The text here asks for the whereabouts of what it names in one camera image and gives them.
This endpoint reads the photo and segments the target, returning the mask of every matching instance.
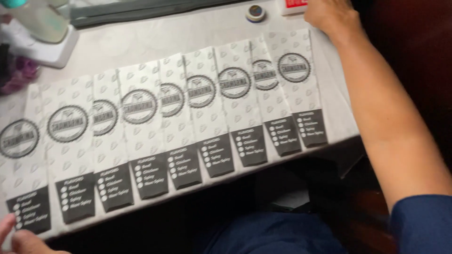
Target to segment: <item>hand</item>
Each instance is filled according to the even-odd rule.
[[[0,246],[16,223],[13,213],[6,215],[0,221]],[[12,238],[12,253],[9,254],[70,254],[66,251],[54,251],[39,237],[28,230],[16,231]]]
[[[309,0],[305,20],[325,32],[334,44],[364,34],[350,0]]]

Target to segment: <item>black label panel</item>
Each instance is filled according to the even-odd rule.
[[[98,172],[95,176],[100,200],[106,212],[133,205],[128,163]]]
[[[9,212],[16,215],[16,229],[41,234],[52,228],[48,186],[6,201]]]
[[[321,109],[295,113],[292,116],[306,147],[328,144]]]
[[[63,221],[73,223],[94,216],[94,173],[56,182]]]
[[[196,143],[167,152],[169,174],[176,189],[202,183]]]
[[[280,118],[265,122],[264,124],[279,156],[301,151],[301,144],[297,133],[298,128],[292,117]]]
[[[262,125],[231,132],[244,167],[267,162]]]
[[[198,149],[211,178],[234,171],[229,133],[198,142]]]
[[[165,153],[130,161],[141,199],[168,193],[166,165]]]

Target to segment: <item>blue sleeve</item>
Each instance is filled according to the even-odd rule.
[[[390,229],[399,253],[452,253],[452,196],[400,200],[392,209]]]

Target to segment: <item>table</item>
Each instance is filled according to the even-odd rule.
[[[245,10],[252,4],[259,4],[267,10],[267,19],[262,23],[252,24],[245,19]],[[162,18],[107,24],[81,30],[79,41],[67,66],[61,70],[44,67],[38,82],[50,83],[82,75],[95,75],[108,69],[162,59],[178,52],[193,52],[207,46],[219,46],[258,37],[265,31],[292,31],[302,28],[311,30],[312,49],[329,143],[336,144],[358,136],[358,128],[350,108],[344,75],[335,47],[321,31],[310,27],[302,15],[280,16],[275,3],[269,0],[225,5]],[[267,146],[269,162],[246,168],[240,165],[240,159],[234,155],[237,164],[233,173],[211,179],[204,171],[202,184],[177,191],[170,185],[169,193],[143,201],[135,189],[134,205],[109,213],[104,212],[96,192],[96,201],[99,201],[96,203],[96,216],[68,225],[61,219],[59,204],[51,201],[52,229],[40,234],[40,237],[48,239],[79,230],[180,195],[232,181],[319,149],[321,148],[305,149],[298,154],[279,157],[273,147]],[[49,192],[51,200],[58,200],[54,184],[49,184]],[[6,213],[6,207],[0,206],[0,214]]]

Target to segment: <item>forearm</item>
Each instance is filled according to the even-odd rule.
[[[364,32],[333,39],[355,120],[389,210],[418,194],[452,194],[452,180],[415,105]]]

